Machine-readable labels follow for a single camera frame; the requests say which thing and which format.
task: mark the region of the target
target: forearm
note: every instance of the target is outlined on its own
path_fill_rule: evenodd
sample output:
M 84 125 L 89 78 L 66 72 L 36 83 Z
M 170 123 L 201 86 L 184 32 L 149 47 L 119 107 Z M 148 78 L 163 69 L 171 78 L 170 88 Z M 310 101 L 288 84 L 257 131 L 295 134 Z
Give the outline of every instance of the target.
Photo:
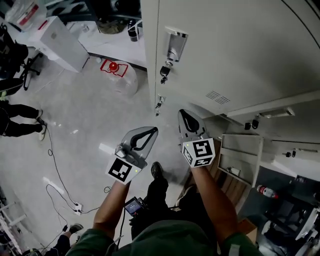
M 115 229 L 122 214 L 128 194 L 130 183 L 124 185 L 115 181 L 110 192 L 96 212 L 93 221 L 94 229 L 107 232 L 110 238 L 114 238 Z
M 191 171 L 206 212 L 215 228 L 217 241 L 221 244 L 228 236 L 238 231 L 235 207 L 205 167 L 191 168 Z

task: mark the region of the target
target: power strip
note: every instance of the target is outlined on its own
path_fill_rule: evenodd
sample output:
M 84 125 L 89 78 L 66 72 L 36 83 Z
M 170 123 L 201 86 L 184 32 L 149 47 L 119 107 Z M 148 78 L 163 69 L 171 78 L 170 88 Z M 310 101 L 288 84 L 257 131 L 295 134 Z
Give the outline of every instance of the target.
M 74 206 L 74 213 L 76 215 L 81 215 L 82 212 L 82 204 L 80 204 L 79 202 L 76 202 L 77 205 Z

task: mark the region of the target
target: ventilation slot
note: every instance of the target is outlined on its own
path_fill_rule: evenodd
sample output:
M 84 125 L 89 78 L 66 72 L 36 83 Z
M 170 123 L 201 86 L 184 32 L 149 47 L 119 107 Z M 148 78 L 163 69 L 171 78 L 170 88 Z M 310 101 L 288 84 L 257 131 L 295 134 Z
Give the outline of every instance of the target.
M 230 100 L 224 96 L 221 96 L 219 93 L 217 93 L 216 91 L 211 91 L 209 92 L 206 97 L 208 97 L 211 100 L 214 100 L 215 102 L 223 105 L 226 104 L 228 102 L 230 102 Z
M 218 98 L 220 94 L 213 90 L 212 92 L 209 92 L 206 96 L 211 100 L 214 100 L 215 98 Z
M 226 97 L 221 96 L 219 98 L 216 98 L 215 101 L 222 105 L 222 104 L 228 103 L 230 100 L 227 99 Z

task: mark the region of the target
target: black trousers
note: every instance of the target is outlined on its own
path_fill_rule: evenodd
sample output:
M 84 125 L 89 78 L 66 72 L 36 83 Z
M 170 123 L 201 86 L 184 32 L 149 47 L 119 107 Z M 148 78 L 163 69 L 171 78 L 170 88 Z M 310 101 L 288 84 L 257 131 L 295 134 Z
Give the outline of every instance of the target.
M 60 235 L 58 242 L 51 249 L 46 252 L 44 256 L 65 256 L 67 252 L 70 250 L 70 239 L 66 235 Z
M 10 105 L 7 103 L 0 103 L 0 108 L 4 109 L 9 118 L 14 118 L 16 116 L 21 116 L 23 118 L 36 119 L 39 111 L 33 107 L 26 105 Z M 16 123 L 11 120 L 8 122 L 4 136 L 7 137 L 20 137 L 23 135 L 28 135 L 32 133 L 39 133 L 42 131 L 41 124 L 26 124 L 26 123 Z
M 179 202 L 180 211 L 173 211 L 166 204 L 168 181 L 165 178 L 156 178 L 148 187 L 146 198 L 143 200 L 148 210 L 135 216 L 131 220 L 132 240 L 151 224 L 162 220 L 183 220 L 196 223 L 217 246 L 214 226 L 207 214 L 199 193 L 187 194 Z

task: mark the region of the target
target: white cabinet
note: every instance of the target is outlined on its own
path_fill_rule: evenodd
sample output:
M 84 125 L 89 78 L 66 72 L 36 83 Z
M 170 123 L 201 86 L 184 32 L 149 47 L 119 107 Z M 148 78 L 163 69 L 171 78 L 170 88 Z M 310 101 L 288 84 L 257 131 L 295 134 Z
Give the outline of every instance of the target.
M 160 94 L 217 115 L 319 90 L 320 21 L 305 1 L 286 2 L 309 31 L 280 0 L 142 0 L 152 105 Z M 161 84 L 166 28 L 188 37 Z
M 295 157 L 286 157 L 287 152 Z M 260 165 L 289 176 L 320 181 L 320 144 L 292 141 L 265 141 Z
M 260 117 L 258 128 L 254 131 L 271 140 L 320 144 L 320 99 L 264 110 L 253 109 L 242 114 L 239 111 L 236 115 L 228 114 L 228 117 L 244 125 L 256 115 L 272 113 L 272 110 L 284 111 L 287 107 L 290 107 L 293 116 Z

